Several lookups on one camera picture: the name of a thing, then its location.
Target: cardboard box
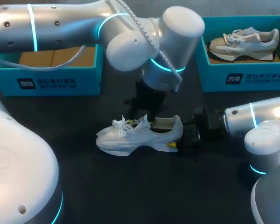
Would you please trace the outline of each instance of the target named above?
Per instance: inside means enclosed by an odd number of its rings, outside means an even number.
[[[32,67],[51,67],[72,58],[79,48],[1,54],[0,59]],[[10,96],[97,96],[103,63],[101,45],[87,47],[72,65],[53,71],[30,71],[0,64],[0,90]]]
[[[209,57],[206,45],[236,29],[254,27],[259,31],[280,32],[280,16],[203,17],[205,32],[195,58],[204,92],[280,90],[280,43],[274,62],[244,59],[222,63]]]
[[[30,67],[51,67],[54,51],[23,52],[19,64]]]
[[[80,48],[68,48],[54,52],[52,67],[63,64],[70,60]],[[87,47],[69,67],[93,67],[95,63],[95,47]]]

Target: shoelace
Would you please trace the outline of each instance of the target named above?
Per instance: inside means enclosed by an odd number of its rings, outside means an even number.
[[[123,138],[127,136],[127,133],[133,130],[133,127],[129,124],[129,120],[126,120],[122,115],[122,120],[113,120],[113,127],[118,128],[120,136]]]
[[[229,44],[230,42],[235,42],[235,41],[239,41],[239,42],[243,42],[246,41],[242,36],[237,35],[237,33],[239,31],[242,31],[241,29],[236,29],[232,32],[232,34],[223,34],[224,40],[227,44]]]

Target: white sneaker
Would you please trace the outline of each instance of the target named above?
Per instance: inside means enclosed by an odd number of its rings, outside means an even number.
[[[234,61],[240,56],[271,61],[279,44],[279,31],[259,32],[253,27],[234,30],[232,34],[211,41],[209,49],[215,56]]]
[[[98,137],[102,136],[102,135],[105,135],[105,134],[108,134],[108,133],[111,133],[113,132],[114,130],[118,130],[118,128],[121,128],[122,127],[122,124],[138,124],[140,120],[126,120],[123,116],[122,116],[122,120],[118,121],[118,120],[113,120],[112,122],[112,126],[110,127],[106,127],[102,130],[100,130],[96,135]]]
[[[173,118],[155,118],[153,127],[168,130],[157,133],[151,130],[147,115],[139,119],[136,127],[132,127],[123,117],[121,121],[113,121],[112,128],[104,129],[99,134],[97,146],[104,152],[116,156],[128,156],[141,146],[150,146],[157,151],[177,152],[176,148],[167,146],[182,137],[183,124],[179,116]]]

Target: robotic arm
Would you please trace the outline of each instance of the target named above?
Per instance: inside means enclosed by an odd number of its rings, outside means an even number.
[[[255,177],[251,207],[257,224],[280,224],[280,97],[206,112],[197,108],[194,121],[202,140],[245,138]]]
[[[178,90],[180,73],[203,32],[202,18],[184,7],[144,19],[121,0],[0,6],[0,54],[102,44],[115,69],[142,66],[138,87],[148,93],[145,100],[154,99],[150,93]],[[63,193],[52,149],[0,103],[0,224],[57,224],[62,213]]]
[[[143,81],[158,91],[178,90],[203,32],[202,18],[184,7],[144,19],[121,0],[0,6],[0,53],[102,44],[115,69],[143,66]]]

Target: teal box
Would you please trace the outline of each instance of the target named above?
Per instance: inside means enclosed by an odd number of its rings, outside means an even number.
[[[100,94],[103,48],[96,45],[93,67],[65,67],[55,71],[29,71],[0,64],[0,90],[5,97],[97,96]],[[21,54],[1,54],[18,63]]]
[[[280,90],[280,63],[211,64],[205,47],[223,34],[254,27],[259,31],[280,32],[280,16],[203,17],[205,32],[196,48],[195,58],[204,92]],[[277,48],[280,59],[280,43]]]

